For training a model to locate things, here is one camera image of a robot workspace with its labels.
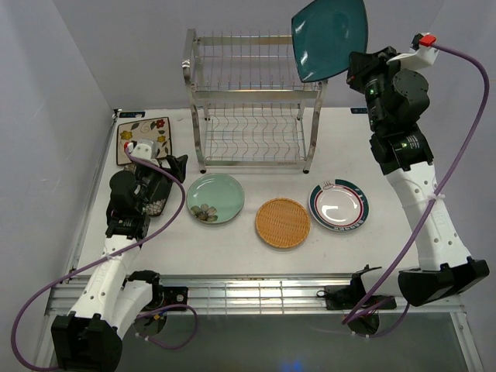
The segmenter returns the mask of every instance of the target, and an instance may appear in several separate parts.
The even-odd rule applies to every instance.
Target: floral plate
[[[188,190],[188,209],[200,222],[227,222],[239,213],[244,203],[243,188],[228,174],[206,174]]]
[[[308,207],[322,226],[345,232],[360,228],[369,215],[367,197],[345,180],[325,181],[312,190]]]

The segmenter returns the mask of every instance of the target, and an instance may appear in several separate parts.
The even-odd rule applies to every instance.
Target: plate rim
[[[312,199],[316,198],[316,196],[317,196],[317,195],[314,195],[315,190],[318,188],[319,191],[324,191],[324,188],[322,187],[322,185],[325,185],[326,183],[337,184],[341,187],[348,188],[354,194],[356,194],[356,196],[359,198],[359,200],[361,202],[360,203],[360,206],[362,209],[361,210],[361,218],[359,217],[359,219],[357,221],[355,221],[354,223],[352,223],[351,225],[348,225],[348,226],[336,226],[336,225],[332,225],[332,224],[324,221],[323,218],[320,217],[320,215],[317,213],[317,211],[315,211],[317,213],[317,215],[315,215],[315,213],[314,213],[315,208],[313,208],[313,202],[312,202]],[[367,221],[367,218],[369,215],[369,210],[370,210],[367,196],[362,191],[362,189],[359,188],[358,186],[356,186],[355,184],[353,184],[352,182],[342,180],[339,178],[335,179],[334,181],[326,180],[326,181],[320,182],[316,186],[314,186],[314,188],[310,192],[310,195],[308,196],[308,208],[310,209],[310,214],[312,215],[314,220],[319,223],[319,225],[324,226],[325,228],[330,229],[332,231],[337,231],[339,233],[342,233],[345,231],[352,231],[352,230],[360,228],[365,223],[365,221]]]
[[[239,210],[230,219],[227,219],[226,221],[222,221],[222,222],[217,222],[217,221],[213,221],[213,222],[202,221],[200,219],[195,218],[191,214],[190,206],[188,205],[189,191],[191,190],[191,188],[193,187],[193,185],[195,183],[199,182],[201,179],[206,178],[208,176],[217,176],[217,175],[228,176],[228,177],[232,178],[239,185],[239,188],[241,189],[241,192],[243,193],[243,202],[241,203],[241,206],[239,207]],[[209,174],[203,174],[200,178],[194,180],[193,183],[189,186],[188,192],[186,192],[186,201],[185,201],[185,204],[186,204],[186,208],[188,209],[188,214],[191,215],[196,221],[198,221],[200,223],[204,223],[206,225],[220,225],[220,224],[223,224],[223,223],[226,223],[226,222],[231,221],[232,219],[234,219],[241,212],[241,210],[245,206],[245,199],[246,199],[245,197],[246,197],[246,194],[245,194],[245,190],[244,190],[243,186],[233,176],[231,176],[230,174],[227,174],[227,173],[209,173]]]

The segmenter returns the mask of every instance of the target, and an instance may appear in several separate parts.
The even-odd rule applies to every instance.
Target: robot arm
[[[419,267],[394,271],[375,292],[402,296],[414,306],[459,294],[489,275],[486,262],[472,259],[464,246],[444,200],[435,196],[433,155],[417,125],[429,107],[429,84],[414,70],[433,64],[438,53],[430,46],[434,41],[434,36],[418,34],[407,54],[398,54],[392,47],[372,54],[353,52],[346,80],[365,96],[372,154],[399,197],[412,230],[430,200],[436,200],[415,240]],[[353,275],[348,288],[329,299],[343,303],[345,298],[356,304],[384,272],[366,267]]]
[[[141,139],[126,146],[133,157],[162,167],[154,141]],[[170,168],[162,168],[182,183],[188,156],[167,156],[166,160]],[[109,259],[96,267],[69,314],[58,315],[53,321],[52,338],[60,368],[113,372],[121,357],[122,338],[136,316],[143,309],[162,305],[159,274],[138,271],[126,279],[141,246],[115,257],[109,255],[146,237],[150,216],[160,215],[171,186],[172,181],[165,176],[140,164],[112,176],[102,251]]]

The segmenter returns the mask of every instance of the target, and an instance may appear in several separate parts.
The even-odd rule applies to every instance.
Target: stainless steel dish rack
[[[229,165],[309,172],[327,81],[299,81],[291,36],[197,36],[189,29],[182,68],[202,173]],[[314,111],[306,143],[308,100]]]

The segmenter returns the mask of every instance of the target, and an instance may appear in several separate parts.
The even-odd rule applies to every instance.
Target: woven bamboo plate
[[[255,218],[257,233],[276,248],[297,246],[310,231],[310,217],[303,206],[286,198],[272,199],[260,207]]]

